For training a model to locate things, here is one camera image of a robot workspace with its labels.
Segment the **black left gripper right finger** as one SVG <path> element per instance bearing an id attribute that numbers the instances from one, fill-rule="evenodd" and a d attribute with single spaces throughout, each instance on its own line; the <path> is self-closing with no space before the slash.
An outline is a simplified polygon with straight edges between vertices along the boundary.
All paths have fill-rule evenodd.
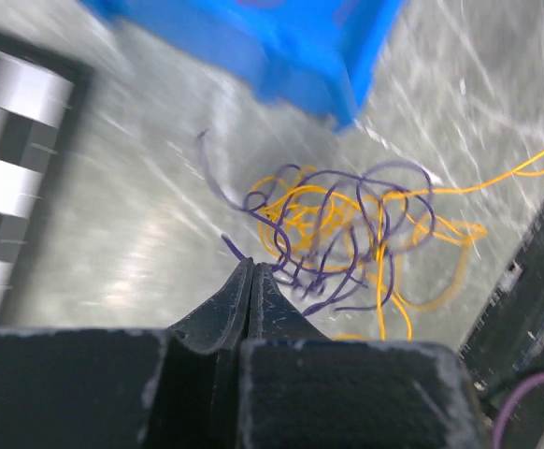
<path id="1" fill-rule="evenodd" d="M 481 413 L 457 355 L 435 342 L 329 340 L 253 274 L 240 350 L 244 448 L 479 448 Z"/>

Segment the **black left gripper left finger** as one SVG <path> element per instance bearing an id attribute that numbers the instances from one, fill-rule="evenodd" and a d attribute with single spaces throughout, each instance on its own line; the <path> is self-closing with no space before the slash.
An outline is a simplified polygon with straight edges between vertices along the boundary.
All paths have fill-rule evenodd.
<path id="1" fill-rule="evenodd" d="M 167 329 L 0 328 L 0 448 L 139 448 Z"/>

